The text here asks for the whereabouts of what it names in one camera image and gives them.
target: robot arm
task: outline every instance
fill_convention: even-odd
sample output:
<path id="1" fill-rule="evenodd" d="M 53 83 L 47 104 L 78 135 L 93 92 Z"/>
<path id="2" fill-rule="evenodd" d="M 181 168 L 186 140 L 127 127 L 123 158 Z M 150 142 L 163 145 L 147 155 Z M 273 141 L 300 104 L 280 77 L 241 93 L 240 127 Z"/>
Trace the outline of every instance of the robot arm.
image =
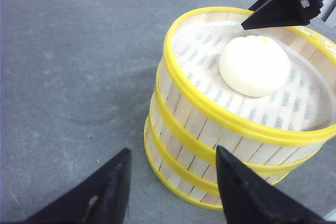
<path id="1" fill-rule="evenodd" d="M 249 9 L 254 13 L 243 23 L 246 29 L 307 25 L 320 14 L 323 0 L 258 0 Z"/>

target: perforated liner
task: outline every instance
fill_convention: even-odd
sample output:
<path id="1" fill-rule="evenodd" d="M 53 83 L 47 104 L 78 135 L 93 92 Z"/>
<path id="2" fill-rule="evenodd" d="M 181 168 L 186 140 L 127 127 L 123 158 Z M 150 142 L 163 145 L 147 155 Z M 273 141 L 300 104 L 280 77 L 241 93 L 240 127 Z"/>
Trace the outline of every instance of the perforated liner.
<path id="1" fill-rule="evenodd" d="M 248 35 L 274 39 L 290 59 L 286 84 L 266 97 L 242 95 L 219 74 L 218 61 L 225 45 Z M 335 96 L 322 74 L 302 55 L 259 30 L 243 30 L 238 22 L 193 23 L 173 37 L 173 51 L 182 71 L 202 93 L 243 118 L 291 131 L 317 130 L 335 123 Z"/>

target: yellow rim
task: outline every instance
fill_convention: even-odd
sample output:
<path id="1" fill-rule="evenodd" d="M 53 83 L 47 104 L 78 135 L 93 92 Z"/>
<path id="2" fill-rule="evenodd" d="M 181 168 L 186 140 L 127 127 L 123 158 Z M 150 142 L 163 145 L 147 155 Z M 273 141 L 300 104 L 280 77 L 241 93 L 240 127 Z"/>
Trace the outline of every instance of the yellow rim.
<path id="1" fill-rule="evenodd" d="M 240 8 L 232 7 L 205 7 L 192 10 L 180 16 L 170 27 L 166 34 L 164 41 L 164 62 L 172 81 L 180 91 L 180 93 L 187 98 L 187 100 L 197 109 L 199 109 L 208 118 L 212 119 L 219 125 L 238 133 L 247 138 L 261 141 L 263 143 L 281 145 L 281 146 L 305 146 L 315 143 L 323 142 L 334 136 L 336 132 L 336 124 L 326 127 L 324 129 L 315 131 L 286 131 L 264 126 L 248 119 L 242 118 L 228 110 L 222 108 L 217 103 L 210 100 L 205 94 L 201 93 L 185 76 L 180 69 L 172 47 L 172 38 L 176 27 L 186 18 L 193 15 L 207 12 L 234 12 L 241 14 L 251 14 L 252 12 Z M 312 37 L 306 35 L 297 27 L 287 27 L 296 34 L 302 36 L 308 42 L 312 43 L 316 48 L 323 52 L 336 65 L 336 59 L 331 52 L 324 48 L 324 43 L 317 40 L 317 32 L 313 31 Z"/>
<path id="2" fill-rule="evenodd" d="M 216 211 L 220 211 L 223 210 L 223 206 L 220 205 L 211 205 L 211 204 L 207 204 L 207 203 L 203 203 L 200 202 L 190 196 L 188 196 L 187 194 L 179 191 L 176 187 L 174 187 L 172 184 L 170 184 L 167 179 L 159 172 L 159 170 L 155 167 L 154 165 L 154 161 L 148 151 L 148 147 L 147 147 L 147 141 L 146 141 L 146 129 L 147 129 L 147 124 L 148 124 L 148 118 L 146 119 L 145 122 L 145 127 L 144 127 L 144 149 L 145 149 L 145 153 L 146 153 L 146 157 L 148 160 L 149 165 L 151 166 L 152 170 L 154 171 L 154 174 L 158 177 L 158 179 L 161 181 L 161 183 L 164 184 L 165 187 L 167 187 L 167 189 L 169 191 L 171 191 L 173 194 L 175 194 L 176 196 L 178 196 L 179 198 L 181 198 L 182 200 L 185 200 L 186 202 L 194 205 L 194 206 L 198 206 L 198 207 L 202 207 L 208 210 L 216 210 Z M 278 180 L 276 180 L 275 182 L 271 183 L 272 185 L 280 182 L 282 179 L 284 179 L 289 173 L 284 174 L 282 177 L 280 177 Z"/>
<path id="3" fill-rule="evenodd" d="M 156 85 L 155 90 L 153 93 L 153 97 L 156 101 L 156 108 L 160 117 L 162 118 L 165 126 L 170 130 L 170 132 L 175 136 L 175 138 L 185 146 L 189 151 L 194 153 L 199 158 L 207 161 L 208 163 L 215 165 L 216 164 L 216 151 L 212 149 L 210 146 L 206 145 L 202 141 L 195 138 L 189 131 L 187 131 L 181 124 L 177 121 L 174 115 L 170 112 L 167 108 L 162 95 L 159 89 L 159 71 L 160 66 L 156 72 Z M 315 155 L 321 147 L 318 147 L 312 154 L 309 156 L 293 162 L 289 164 L 282 164 L 282 165 L 258 165 L 249 162 L 243 162 L 245 165 L 250 167 L 254 172 L 259 174 L 259 176 L 273 176 L 278 174 L 283 174 L 286 172 L 290 172 L 294 168 L 298 167 L 301 163 L 306 161 L 307 159 L 311 158 Z"/>
<path id="4" fill-rule="evenodd" d="M 151 117 L 147 120 L 147 124 L 149 124 L 149 134 L 152 137 L 153 144 L 162 157 L 164 162 L 180 177 L 184 178 L 190 184 L 206 191 L 207 193 L 219 195 L 218 186 L 210 181 L 207 181 L 194 173 L 187 170 L 183 165 L 177 162 L 174 157 L 166 150 L 162 142 L 160 141 L 156 130 L 153 128 Z"/>

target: gray table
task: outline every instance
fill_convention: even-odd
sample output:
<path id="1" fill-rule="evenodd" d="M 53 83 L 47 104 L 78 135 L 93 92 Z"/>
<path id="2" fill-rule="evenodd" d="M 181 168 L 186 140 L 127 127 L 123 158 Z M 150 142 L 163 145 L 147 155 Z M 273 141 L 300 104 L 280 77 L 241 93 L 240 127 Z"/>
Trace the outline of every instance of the gray table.
<path id="1" fill-rule="evenodd" d="M 129 147 L 126 223 L 223 223 L 222 212 L 189 205 L 158 181 L 143 125 L 172 21 L 254 1 L 1 0 L 2 220 L 34 214 Z M 326 216 L 336 209 L 335 152 L 330 141 L 277 187 Z"/>

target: steamer basket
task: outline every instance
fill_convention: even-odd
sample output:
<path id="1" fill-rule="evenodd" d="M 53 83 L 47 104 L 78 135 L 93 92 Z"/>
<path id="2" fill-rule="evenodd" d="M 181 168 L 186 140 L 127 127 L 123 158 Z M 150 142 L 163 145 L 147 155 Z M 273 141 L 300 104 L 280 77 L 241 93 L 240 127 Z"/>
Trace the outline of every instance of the steamer basket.
<path id="1" fill-rule="evenodd" d="M 313 156 L 336 134 L 336 124 L 312 131 L 276 129 L 228 111 L 201 92 L 176 61 L 172 40 L 192 23 L 239 22 L 251 11 L 206 7 L 179 17 L 167 32 L 163 59 L 144 128 L 150 166 L 160 181 L 187 202 L 221 210 L 215 147 L 224 146 L 270 184 Z M 336 92 L 336 46 L 305 27 L 258 29 L 305 57 Z"/>

